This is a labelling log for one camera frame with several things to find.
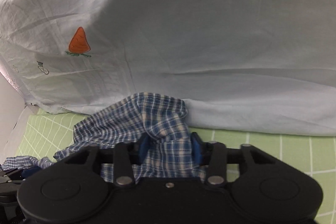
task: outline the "screw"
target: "screw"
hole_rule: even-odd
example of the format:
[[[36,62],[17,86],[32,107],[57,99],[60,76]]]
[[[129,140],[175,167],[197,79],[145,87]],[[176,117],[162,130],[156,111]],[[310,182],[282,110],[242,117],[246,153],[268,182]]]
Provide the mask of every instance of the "screw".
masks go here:
[[[224,178],[221,176],[211,176],[208,178],[208,182],[212,185],[218,185],[224,182]]]
[[[116,182],[119,185],[128,185],[132,183],[132,179],[130,177],[118,177]]]
[[[172,183],[172,182],[167,182],[167,183],[166,183],[166,187],[167,187],[167,188],[173,188],[174,186],[175,186],[175,184]]]

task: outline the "green surface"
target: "green surface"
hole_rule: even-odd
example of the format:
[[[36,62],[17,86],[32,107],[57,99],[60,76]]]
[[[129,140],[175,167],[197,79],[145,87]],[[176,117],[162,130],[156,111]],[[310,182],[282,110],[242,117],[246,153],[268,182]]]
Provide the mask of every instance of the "green surface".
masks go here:
[[[32,155],[38,159],[50,159],[56,151],[73,144],[73,126],[84,115],[66,113],[51,115],[39,110],[28,120],[27,130],[17,155]],[[276,158],[305,172],[317,180],[323,188],[324,200],[316,220],[320,224],[336,224],[336,141],[334,137],[309,137],[235,132],[191,128],[204,141],[218,141],[229,148],[239,148],[242,143],[264,150]],[[229,181],[238,178],[237,165],[228,165]]]

